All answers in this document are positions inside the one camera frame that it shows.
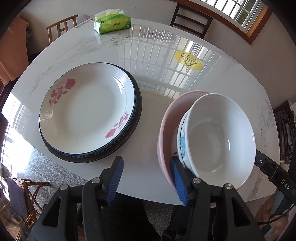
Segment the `floor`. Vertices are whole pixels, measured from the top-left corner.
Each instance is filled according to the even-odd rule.
[[[43,206],[47,204],[61,184],[70,186],[83,185],[87,180],[69,172],[55,162],[51,161],[38,150],[32,147],[14,128],[7,127],[3,148],[1,152],[1,165],[3,175],[0,177],[0,185],[4,194],[8,196],[6,177],[26,178],[33,181],[48,181],[49,187],[42,187],[37,197],[37,202]],[[248,208],[255,215],[259,206],[266,198],[247,202]],[[159,235],[170,223],[173,205],[143,201],[149,221]]]

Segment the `metal bolt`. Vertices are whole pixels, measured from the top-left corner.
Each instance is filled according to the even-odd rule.
[[[99,183],[101,181],[101,179],[99,179],[98,177],[95,177],[92,179],[92,183],[96,184],[96,183]]]
[[[67,184],[62,184],[59,188],[61,190],[66,190],[68,188],[68,185]]]
[[[226,183],[225,188],[231,190],[233,188],[233,185],[231,185],[230,183]]]
[[[201,180],[199,178],[195,177],[195,178],[192,179],[192,182],[194,184],[199,184],[199,183],[201,183]]]

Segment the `white tabletop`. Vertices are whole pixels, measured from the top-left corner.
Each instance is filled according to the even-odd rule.
[[[187,69],[173,57],[176,50],[198,57],[202,70]],[[91,62],[107,62],[129,71],[143,98],[139,124],[115,153],[98,161],[70,163],[45,147],[38,128],[41,103],[50,86],[70,69]],[[261,84],[239,63],[210,43],[160,23],[132,19],[132,28],[98,35],[92,19],[77,25],[51,43],[29,65],[2,110],[6,119],[37,150],[87,180],[110,167],[115,156],[124,159],[118,192],[155,202],[181,204],[164,179],[157,160],[157,136],[162,117],[180,93],[204,90],[226,95],[246,113],[256,148],[279,163],[276,123]],[[245,201],[274,193],[275,186],[254,166],[239,189]]]

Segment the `human hand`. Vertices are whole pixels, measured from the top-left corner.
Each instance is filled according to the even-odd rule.
[[[257,222],[267,222],[269,220],[273,220],[280,217],[280,215],[275,215],[272,218],[270,218],[269,211],[272,208],[273,204],[274,204],[274,195],[270,196],[265,201],[265,203],[259,207],[259,210],[257,211],[255,216],[255,219]],[[289,217],[289,213],[287,213],[285,216],[283,216],[279,220],[269,224],[271,227],[274,227],[275,230],[271,233],[269,237],[266,238],[266,241],[275,240],[283,232],[283,230],[287,226],[288,217]]]

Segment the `green tissue package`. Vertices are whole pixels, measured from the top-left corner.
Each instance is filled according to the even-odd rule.
[[[131,17],[120,9],[108,9],[95,15],[94,29],[98,34],[131,28]]]

